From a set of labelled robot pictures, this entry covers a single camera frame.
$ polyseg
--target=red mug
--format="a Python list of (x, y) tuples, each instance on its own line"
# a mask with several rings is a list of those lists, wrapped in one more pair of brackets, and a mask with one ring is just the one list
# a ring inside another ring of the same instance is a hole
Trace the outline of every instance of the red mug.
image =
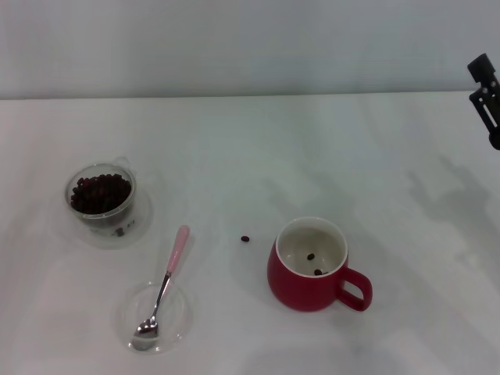
[[(278, 300), (300, 311), (323, 309), (337, 299), (365, 311), (372, 302), (368, 277), (348, 268), (341, 230), (317, 217), (295, 219), (281, 230), (267, 263), (267, 280)], [(361, 290), (362, 299), (344, 289), (345, 281)]]

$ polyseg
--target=mug handle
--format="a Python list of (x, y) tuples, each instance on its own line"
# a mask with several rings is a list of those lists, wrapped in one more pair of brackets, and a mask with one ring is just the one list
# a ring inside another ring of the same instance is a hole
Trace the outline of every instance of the mug handle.
[(373, 297), (372, 283), (368, 280), (368, 277), (358, 271), (346, 268), (342, 275), (342, 280), (358, 287), (362, 292), (362, 299), (342, 288), (338, 300), (356, 311), (365, 311), (368, 309)]

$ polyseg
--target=white wall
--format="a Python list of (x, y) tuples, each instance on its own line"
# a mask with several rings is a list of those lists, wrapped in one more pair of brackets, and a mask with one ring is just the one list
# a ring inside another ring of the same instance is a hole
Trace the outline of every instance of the white wall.
[(0, 98), (473, 88), (499, 0), (0, 0)]

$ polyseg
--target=glass cup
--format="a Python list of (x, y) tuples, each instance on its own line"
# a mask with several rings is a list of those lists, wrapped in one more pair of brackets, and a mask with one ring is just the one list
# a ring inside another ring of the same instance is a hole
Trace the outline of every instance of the glass cup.
[[(102, 174), (119, 174), (124, 180), (130, 182), (131, 191), (127, 199), (115, 209), (98, 214), (87, 214), (75, 210), (71, 206), (71, 195), (73, 188), (77, 186), (80, 178), (92, 178)], [(76, 172), (68, 181), (64, 198), (69, 211), (94, 234), (100, 234), (106, 237), (122, 237), (125, 235), (127, 228), (135, 224), (135, 220), (131, 217), (132, 208), (134, 206), (134, 198), (137, 190), (137, 183), (134, 174), (129, 168), (122, 166), (116, 162), (102, 162), (92, 164)]]

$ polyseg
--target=glass bowl of coffee beans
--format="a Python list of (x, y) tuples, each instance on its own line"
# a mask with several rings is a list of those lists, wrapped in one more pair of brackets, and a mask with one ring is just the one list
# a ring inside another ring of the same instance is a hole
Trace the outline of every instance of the glass bowl of coffee beans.
[(134, 222), (130, 213), (136, 190), (135, 177), (128, 168), (103, 162), (75, 173), (64, 198), (68, 209), (92, 232), (122, 237)]

